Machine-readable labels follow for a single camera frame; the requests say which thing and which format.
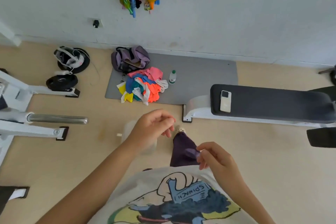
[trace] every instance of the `purple pants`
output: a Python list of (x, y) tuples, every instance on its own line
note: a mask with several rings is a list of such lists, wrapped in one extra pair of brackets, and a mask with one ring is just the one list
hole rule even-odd
[(173, 154), (170, 160), (171, 167), (182, 167), (199, 165), (196, 161), (196, 156), (193, 154), (188, 154), (186, 150), (199, 152), (196, 150), (195, 143), (187, 137), (184, 132), (179, 132), (173, 139)]

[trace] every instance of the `teal cloth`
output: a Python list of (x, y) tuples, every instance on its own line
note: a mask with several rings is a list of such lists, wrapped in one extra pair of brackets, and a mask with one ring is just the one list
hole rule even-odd
[[(134, 81), (133, 83), (132, 83), (132, 88), (134, 89), (134, 88), (140, 88), (140, 91), (141, 91), (141, 93), (143, 93), (145, 90), (144, 90), (144, 88), (141, 86), (141, 84), (140, 83), (138, 83), (137, 81)], [(133, 98), (136, 100), (136, 101), (142, 101), (140, 98), (138, 98), (136, 95), (134, 95), (133, 94)]]

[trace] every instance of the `purple bag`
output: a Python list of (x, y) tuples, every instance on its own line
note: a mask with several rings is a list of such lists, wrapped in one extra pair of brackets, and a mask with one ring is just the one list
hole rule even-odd
[(148, 52), (141, 46), (117, 47), (111, 54), (111, 61), (113, 68), (123, 73), (145, 69), (150, 62)]

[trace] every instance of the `person's left hand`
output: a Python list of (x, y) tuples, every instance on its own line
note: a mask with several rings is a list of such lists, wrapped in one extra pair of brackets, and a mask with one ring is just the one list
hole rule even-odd
[(124, 143), (135, 146), (138, 152), (146, 150), (160, 135), (171, 137), (175, 121), (175, 118), (163, 109), (146, 113), (137, 121)]

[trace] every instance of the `yellow cloth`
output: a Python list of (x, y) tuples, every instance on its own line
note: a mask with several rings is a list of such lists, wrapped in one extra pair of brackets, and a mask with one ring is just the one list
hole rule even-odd
[(124, 103), (126, 100), (128, 102), (133, 102), (133, 93), (129, 94), (126, 92), (126, 82), (117, 85), (119, 92), (123, 94), (121, 97), (121, 103)]

